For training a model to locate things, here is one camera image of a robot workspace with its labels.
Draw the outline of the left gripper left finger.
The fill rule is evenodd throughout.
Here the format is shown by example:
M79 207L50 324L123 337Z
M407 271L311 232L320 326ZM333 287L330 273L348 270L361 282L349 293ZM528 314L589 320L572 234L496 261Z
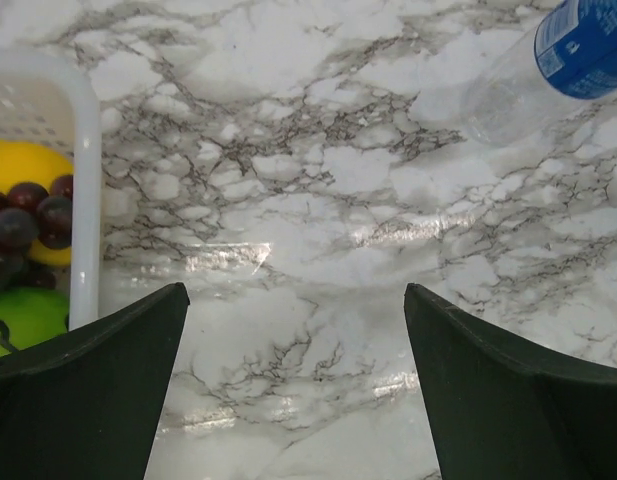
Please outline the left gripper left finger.
M141 479L190 300L173 283L0 358L0 479Z

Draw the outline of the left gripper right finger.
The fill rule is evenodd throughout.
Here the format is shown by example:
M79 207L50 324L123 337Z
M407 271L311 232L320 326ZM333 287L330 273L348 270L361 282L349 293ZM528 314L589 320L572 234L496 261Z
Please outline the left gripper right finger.
M617 479L617 368L410 284L404 314L444 479Z

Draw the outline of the clear bottle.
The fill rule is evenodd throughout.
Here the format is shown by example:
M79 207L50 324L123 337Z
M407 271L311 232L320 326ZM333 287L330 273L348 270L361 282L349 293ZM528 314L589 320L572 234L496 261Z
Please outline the clear bottle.
M505 146L617 91L617 0L563 1L468 87L471 135Z

